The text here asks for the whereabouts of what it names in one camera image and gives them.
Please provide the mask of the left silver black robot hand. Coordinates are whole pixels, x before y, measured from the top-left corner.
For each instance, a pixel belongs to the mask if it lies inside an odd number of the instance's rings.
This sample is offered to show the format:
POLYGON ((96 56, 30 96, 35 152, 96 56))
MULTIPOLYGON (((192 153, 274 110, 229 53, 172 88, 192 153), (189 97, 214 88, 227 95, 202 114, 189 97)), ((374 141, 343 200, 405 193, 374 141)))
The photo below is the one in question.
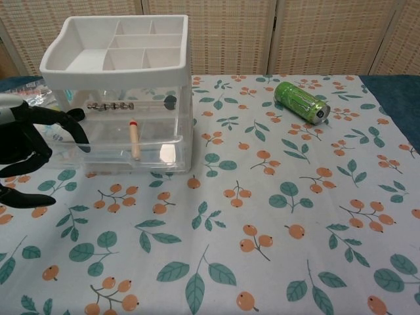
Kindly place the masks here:
POLYGON ((35 125, 58 124, 73 137, 79 149, 89 153, 91 147, 79 122, 84 111, 69 112, 30 106, 15 94, 1 94, 1 178, 25 175, 46 164, 53 151, 35 125))

